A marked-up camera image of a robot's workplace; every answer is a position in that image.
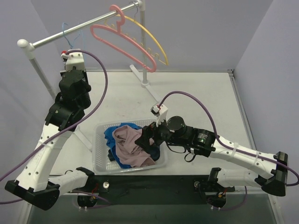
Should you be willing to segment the royal blue tank top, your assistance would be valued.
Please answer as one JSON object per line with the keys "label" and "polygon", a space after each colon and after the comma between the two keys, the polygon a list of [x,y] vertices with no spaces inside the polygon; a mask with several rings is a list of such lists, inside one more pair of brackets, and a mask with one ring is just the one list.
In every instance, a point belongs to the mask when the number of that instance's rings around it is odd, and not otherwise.
{"label": "royal blue tank top", "polygon": [[[112,148],[115,148],[116,150],[116,147],[115,147],[115,140],[112,136],[112,133],[113,131],[118,128],[118,127],[121,127],[121,126],[124,126],[124,125],[128,125],[134,129],[142,129],[140,126],[137,126],[136,124],[134,123],[121,123],[120,125],[118,126],[113,126],[113,127],[109,127],[105,132],[104,132],[104,135],[105,135],[105,139],[106,139],[106,145],[109,147],[109,149],[112,149]],[[155,143],[153,142],[153,140],[150,140],[150,143],[151,143],[151,147],[150,147],[150,150],[149,150],[149,154],[151,156],[151,158],[156,162],[159,158],[160,158],[160,147],[159,146],[156,146]],[[132,168],[130,165],[124,165],[120,162],[118,156],[116,157],[116,162],[118,163],[118,165],[122,168],[122,169],[129,169],[129,168]]]}

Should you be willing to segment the mauve pink tank top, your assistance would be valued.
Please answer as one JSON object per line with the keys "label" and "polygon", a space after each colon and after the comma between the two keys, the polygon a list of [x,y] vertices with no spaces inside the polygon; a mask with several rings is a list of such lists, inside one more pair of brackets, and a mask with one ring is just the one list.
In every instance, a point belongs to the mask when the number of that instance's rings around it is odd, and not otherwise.
{"label": "mauve pink tank top", "polygon": [[128,125],[116,128],[112,136],[115,140],[116,155],[124,165],[132,168],[140,168],[155,165],[150,154],[135,144],[135,140],[141,136],[141,129],[134,129]]}

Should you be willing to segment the light blue wire hanger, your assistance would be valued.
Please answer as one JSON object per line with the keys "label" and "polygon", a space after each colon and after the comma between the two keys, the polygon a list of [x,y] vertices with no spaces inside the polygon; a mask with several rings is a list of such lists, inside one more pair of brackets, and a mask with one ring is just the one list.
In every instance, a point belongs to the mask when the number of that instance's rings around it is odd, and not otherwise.
{"label": "light blue wire hanger", "polygon": [[69,26],[68,23],[66,23],[66,22],[62,23],[63,38],[66,40],[70,49],[75,49],[76,41],[82,36],[82,31],[79,30],[73,34],[67,34],[66,30],[67,30],[68,26]]}

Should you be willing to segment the dark navy tank top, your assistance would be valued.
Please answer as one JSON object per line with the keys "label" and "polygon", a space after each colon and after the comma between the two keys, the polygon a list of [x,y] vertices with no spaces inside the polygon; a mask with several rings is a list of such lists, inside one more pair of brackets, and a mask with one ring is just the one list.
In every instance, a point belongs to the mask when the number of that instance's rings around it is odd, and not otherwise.
{"label": "dark navy tank top", "polygon": [[116,156],[115,148],[109,149],[107,156],[111,162],[116,161],[117,156]]}

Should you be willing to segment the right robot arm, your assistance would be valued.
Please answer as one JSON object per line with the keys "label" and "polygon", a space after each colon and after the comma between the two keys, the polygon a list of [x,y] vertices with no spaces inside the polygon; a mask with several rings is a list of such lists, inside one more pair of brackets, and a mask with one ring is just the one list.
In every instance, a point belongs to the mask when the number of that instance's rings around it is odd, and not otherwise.
{"label": "right robot arm", "polygon": [[183,147],[193,156],[221,159],[242,167],[239,170],[213,168],[207,179],[208,187],[212,190],[221,187],[251,186],[261,188],[274,196],[286,195],[286,153],[261,153],[240,146],[211,131],[187,126],[180,116],[174,116],[159,125],[152,122],[144,126],[135,144],[148,150],[151,145],[159,146],[163,142]]}

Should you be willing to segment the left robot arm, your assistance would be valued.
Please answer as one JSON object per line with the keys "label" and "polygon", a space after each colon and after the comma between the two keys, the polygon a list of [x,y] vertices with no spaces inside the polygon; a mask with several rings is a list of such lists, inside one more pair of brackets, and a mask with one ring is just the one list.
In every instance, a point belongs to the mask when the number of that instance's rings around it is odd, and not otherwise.
{"label": "left robot arm", "polygon": [[61,149],[91,105],[91,86],[84,70],[73,67],[62,72],[61,77],[60,92],[46,116],[36,153],[18,177],[5,185],[6,191],[42,210],[49,210],[67,192],[78,188],[89,192],[95,186],[94,173],[83,167],[50,177]]}

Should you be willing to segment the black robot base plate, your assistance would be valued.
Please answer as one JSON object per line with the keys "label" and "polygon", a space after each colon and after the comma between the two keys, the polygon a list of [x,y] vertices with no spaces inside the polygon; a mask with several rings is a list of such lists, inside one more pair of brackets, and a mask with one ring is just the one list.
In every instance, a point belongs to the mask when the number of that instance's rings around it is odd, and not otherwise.
{"label": "black robot base plate", "polygon": [[99,204],[215,207],[226,204],[228,192],[207,175],[96,175],[80,190],[98,194]]}

